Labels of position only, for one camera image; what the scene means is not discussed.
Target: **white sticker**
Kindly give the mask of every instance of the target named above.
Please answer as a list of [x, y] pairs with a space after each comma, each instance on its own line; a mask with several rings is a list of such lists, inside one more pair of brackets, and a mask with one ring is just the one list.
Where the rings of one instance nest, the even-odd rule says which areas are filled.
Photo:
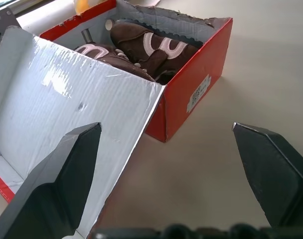
[[209, 74], [206, 78], [201, 82], [195, 92], [191, 95], [189, 103], [187, 105], [187, 113], [191, 112], [191, 110], [195, 107], [201, 97], [206, 93], [208, 86], [211, 82], [211, 76]]

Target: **red shoe box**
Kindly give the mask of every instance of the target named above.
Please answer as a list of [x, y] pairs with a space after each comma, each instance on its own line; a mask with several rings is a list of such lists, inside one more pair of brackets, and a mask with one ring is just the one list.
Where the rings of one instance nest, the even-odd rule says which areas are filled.
[[167, 84], [160, 104], [149, 122], [146, 133], [166, 142], [182, 126], [199, 101], [206, 95], [221, 76], [229, 38], [232, 18], [211, 18], [211, 26], [203, 19], [193, 18], [172, 10], [158, 7], [132, 6], [122, 0], [107, 0], [81, 15], [76, 15], [62, 24], [44, 32], [40, 37], [75, 49], [85, 42], [78, 42], [81, 32], [89, 29], [93, 40], [98, 43], [110, 41], [104, 32], [107, 19], [122, 17], [138, 20], [148, 25], [163, 26], [174, 22], [173, 28], [161, 29], [166, 33], [183, 32], [186, 37], [201, 40], [199, 51]]

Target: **shoe lace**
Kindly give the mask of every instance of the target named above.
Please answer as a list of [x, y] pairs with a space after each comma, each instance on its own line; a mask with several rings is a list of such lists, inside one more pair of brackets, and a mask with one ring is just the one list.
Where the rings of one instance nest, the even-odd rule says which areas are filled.
[[[115, 51], [117, 52], [117, 55], [118, 55], [118, 56], [122, 56], [122, 57], [124, 57], [126, 60], [129, 61], [127, 55], [125, 55], [125, 53], [124, 53], [122, 50], [116, 49]], [[135, 63], [134, 65], [137, 66], [137, 67], [139, 67], [139, 68], [142, 67], [142, 66], [140, 65], [140, 63]]]

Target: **brown shoe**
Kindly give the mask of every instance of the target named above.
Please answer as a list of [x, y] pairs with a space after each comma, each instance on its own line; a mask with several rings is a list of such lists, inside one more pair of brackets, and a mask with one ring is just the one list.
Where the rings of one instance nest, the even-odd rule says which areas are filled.
[[123, 51], [116, 49], [113, 46], [88, 43], [78, 47], [75, 51], [95, 60], [105, 62], [123, 71], [132, 73], [133, 75], [142, 77], [148, 81], [155, 81], [149, 74], [147, 74], [147, 70], [141, 69], [140, 65], [137, 66], [130, 62]]
[[111, 29], [111, 39], [131, 62], [139, 63], [158, 82], [164, 75], [175, 75], [198, 50], [129, 22], [116, 23]]

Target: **table surface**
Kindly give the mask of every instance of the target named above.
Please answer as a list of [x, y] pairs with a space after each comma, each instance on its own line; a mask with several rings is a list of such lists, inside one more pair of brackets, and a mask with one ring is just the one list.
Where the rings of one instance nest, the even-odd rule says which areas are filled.
[[[162, 0], [159, 6], [234, 18], [223, 75], [168, 143], [142, 137], [102, 225], [267, 226], [231, 127], [237, 121], [278, 132], [303, 156], [303, 0]], [[0, 213], [5, 206], [0, 196]]]

